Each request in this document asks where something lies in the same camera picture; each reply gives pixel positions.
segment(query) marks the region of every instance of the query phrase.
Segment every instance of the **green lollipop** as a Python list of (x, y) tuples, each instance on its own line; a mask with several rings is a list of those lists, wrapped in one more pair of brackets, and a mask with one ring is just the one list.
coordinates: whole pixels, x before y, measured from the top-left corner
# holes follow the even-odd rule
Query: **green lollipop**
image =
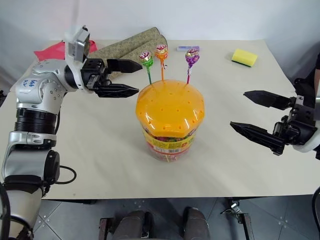
[(150, 74), (150, 67), (154, 64), (154, 60), (152, 59), (152, 55), (149, 51), (143, 51), (139, 57), (140, 57), (142, 65), (146, 67), (146, 71), (147, 71), (148, 77), (149, 77), (149, 82), (150, 82), (150, 84), (152, 84), (151, 74)]

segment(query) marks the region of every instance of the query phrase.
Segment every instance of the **lollipop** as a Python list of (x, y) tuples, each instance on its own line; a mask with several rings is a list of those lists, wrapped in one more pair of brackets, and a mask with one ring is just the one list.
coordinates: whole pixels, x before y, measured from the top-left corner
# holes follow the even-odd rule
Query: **lollipop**
[(155, 55), (158, 59), (160, 59), (161, 64), (161, 78), (162, 81), (165, 80), (164, 77), (164, 69), (165, 69), (165, 59), (168, 57), (168, 47), (165, 44), (159, 44), (156, 46)]
[(191, 75), (191, 68), (192, 66), (199, 60), (199, 48), (198, 47), (193, 47), (189, 49), (186, 54), (185, 54), (185, 60), (188, 63), (188, 77), (186, 80), (186, 84), (189, 84), (190, 80), (190, 75)]
[(151, 75), (150, 75), (150, 67), (154, 64), (154, 60), (152, 59), (152, 55), (149, 51), (143, 51), (139, 57), (140, 57), (142, 65), (144, 65), (146, 67), (146, 71), (147, 71), (148, 77), (149, 77), (149, 82), (150, 82), (150, 84), (152, 84)]

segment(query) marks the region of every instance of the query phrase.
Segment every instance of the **gray floor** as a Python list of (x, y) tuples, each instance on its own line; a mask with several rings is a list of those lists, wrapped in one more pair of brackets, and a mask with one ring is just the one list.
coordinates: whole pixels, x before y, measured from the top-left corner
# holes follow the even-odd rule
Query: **gray floor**
[[(224, 198), (152, 198), (99, 200), (81, 204), (43, 200), (35, 226), (36, 240), (98, 240), (100, 218), (120, 219), (133, 210), (153, 214), (157, 238), (180, 239), (185, 207), (200, 209), (208, 219), (211, 239), (245, 240), (242, 225), (226, 214)], [(242, 200), (250, 213), (256, 240), (318, 240), (311, 196), (277, 196)]]

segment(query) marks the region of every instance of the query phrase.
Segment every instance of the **plastic container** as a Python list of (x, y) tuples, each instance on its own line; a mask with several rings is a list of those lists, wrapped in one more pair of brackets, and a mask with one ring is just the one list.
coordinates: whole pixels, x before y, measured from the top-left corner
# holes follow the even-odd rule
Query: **plastic container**
[(135, 113), (153, 156), (173, 162), (194, 141), (205, 117), (204, 98), (183, 81), (157, 81), (139, 93)]

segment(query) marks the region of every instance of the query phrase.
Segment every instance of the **black cable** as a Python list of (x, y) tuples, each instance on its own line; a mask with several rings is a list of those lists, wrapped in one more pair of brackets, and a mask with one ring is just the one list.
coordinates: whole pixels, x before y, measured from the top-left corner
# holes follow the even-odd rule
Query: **black cable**
[(55, 131), (54, 134), (56, 135), (59, 129), (59, 125), (60, 125), (60, 111), (58, 113), (58, 117), (56, 118), (56, 126), (55, 126)]
[(1, 240), (7, 240), (9, 238), (9, 230), (10, 230), (10, 202), (8, 198), (7, 191), (5, 187), (0, 182), (0, 199), (2, 203), (2, 215), (0, 219), (2, 220), (1, 226)]
[(60, 168), (61, 169), (67, 169), (67, 170), (71, 171), (73, 173), (73, 178), (71, 180), (69, 180), (69, 181), (56, 181), (55, 184), (60, 184), (60, 185), (69, 184), (69, 183), (72, 183), (76, 179), (77, 173), (71, 167), (60, 165)]
[(317, 212), (317, 197), (319, 196), (319, 194), (320, 194), (320, 186), (317, 188), (317, 190), (315, 190), (312, 196), (312, 213), (313, 213), (315, 224), (316, 224), (316, 227), (318, 228), (319, 237), (320, 237), (320, 221), (319, 221), (318, 212)]

